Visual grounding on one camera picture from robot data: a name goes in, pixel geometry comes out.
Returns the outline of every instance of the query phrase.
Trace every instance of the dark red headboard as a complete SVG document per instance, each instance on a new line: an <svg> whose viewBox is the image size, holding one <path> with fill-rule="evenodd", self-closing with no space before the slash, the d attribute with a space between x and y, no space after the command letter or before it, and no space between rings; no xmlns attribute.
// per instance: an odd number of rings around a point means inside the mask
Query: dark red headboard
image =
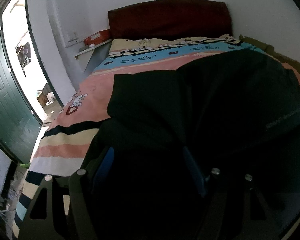
<svg viewBox="0 0 300 240"><path fill-rule="evenodd" d="M114 39L172 41L185 37L232 35L231 17L224 2L158 0L108 11L108 17Z"/></svg>

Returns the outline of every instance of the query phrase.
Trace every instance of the floor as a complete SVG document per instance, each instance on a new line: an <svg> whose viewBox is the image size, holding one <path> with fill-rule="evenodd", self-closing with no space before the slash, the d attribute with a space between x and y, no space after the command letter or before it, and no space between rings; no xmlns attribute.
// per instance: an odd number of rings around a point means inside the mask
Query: floor
<svg viewBox="0 0 300 240"><path fill-rule="evenodd" d="M33 156L39 147L39 142L47 129L48 129L48 126L41 128L39 135L37 137L36 143L34 145L34 149L32 151L30 161L32 161ZM10 189L8 192L7 208L6 208L7 210L4 211L0 215L3 218L3 220L5 221L6 234L9 239L12 239L12 235L13 235L12 225L13 225L13 221L14 221L16 207L17 207L17 203L19 201L19 198L20 198L20 195L21 195L21 192L23 189L23 184L25 182L27 172L28 172L27 169L22 168L20 166L17 167L15 174L14 174L14 179L11 180Z"/></svg>
<svg viewBox="0 0 300 240"><path fill-rule="evenodd" d="M52 122L62 110L62 107L59 105L58 101L54 101L51 105L45 106L44 111L46 112L48 118L44 120L44 123Z"/></svg>

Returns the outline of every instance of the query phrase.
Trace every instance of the white shelf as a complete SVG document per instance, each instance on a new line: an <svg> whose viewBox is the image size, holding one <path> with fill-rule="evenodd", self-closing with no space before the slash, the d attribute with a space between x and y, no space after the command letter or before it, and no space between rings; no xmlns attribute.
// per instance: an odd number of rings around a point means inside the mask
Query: white shelf
<svg viewBox="0 0 300 240"><path fill-rule="evenodd" d="M91 47L91 48L88 48L88 49L86 49L86 50L83 50L83 51L81 51L81 52L75 54L74 57L77 58L79 55L81 55L81 54L83 54L83 53L86 53L86 52L88 52L88 51L90 51L90 50L93 50L93 49L95 49L95 48L97 48L97 47L100 47L100 46L102 46L102 45L104 45L104 44L107 44L107 43L109 43L110 41L112 41L112 39L109 39L109 40L107 40L107 41L104 41L103 43L94 45L94 46Z"/></svg>

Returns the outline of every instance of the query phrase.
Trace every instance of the orange box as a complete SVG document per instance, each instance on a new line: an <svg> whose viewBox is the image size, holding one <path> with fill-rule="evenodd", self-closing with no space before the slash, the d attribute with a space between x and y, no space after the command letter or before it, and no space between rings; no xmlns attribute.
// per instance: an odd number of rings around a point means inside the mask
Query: orange box
<svg viewBox="0 0 300 240"><path fill-rule="evenodd" d="M110 32L110 29L107 29L107 30L97 32L88 38L85 38L84 44L85 45L90 45L90 44L97 45L97 44L103 43L104 41L109 40L110 38L111 38L111 32Z"/></svg>

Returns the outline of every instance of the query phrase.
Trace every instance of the green object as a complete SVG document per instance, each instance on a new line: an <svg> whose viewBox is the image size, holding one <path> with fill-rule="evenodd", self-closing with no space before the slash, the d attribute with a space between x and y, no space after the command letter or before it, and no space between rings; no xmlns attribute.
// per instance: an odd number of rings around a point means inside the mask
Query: green object
<svg viewBox="0 0 300 240"><path fill-rule="evenodd" d="M20 163L19 166L22 167L22 168L25 168L25 169L29 169L30 164L31 163L27 163L27 164Z"/></svg>
<svg viewBox="0 0 300 240"><path fill-rule="evenodd" d="M0 37L0 144L29 163L40 128L9 72Z"/></svg>
<svg viewBox="0 0 300 240"><path fill-rule="evenodd" d="M249 43L251 45L254 45L258 47L259 49L262 49L272 57L275 57L277 60L279 60L281 63L288 63L290 66L294 67L296 71L300 74L300 63L292 58L289 58L287 56L284 56L278 52L274 51L274 47L272 45L266 44L264 42L258 41L256 39L250 38L248 36L239 36L239 40Z"/></svg>

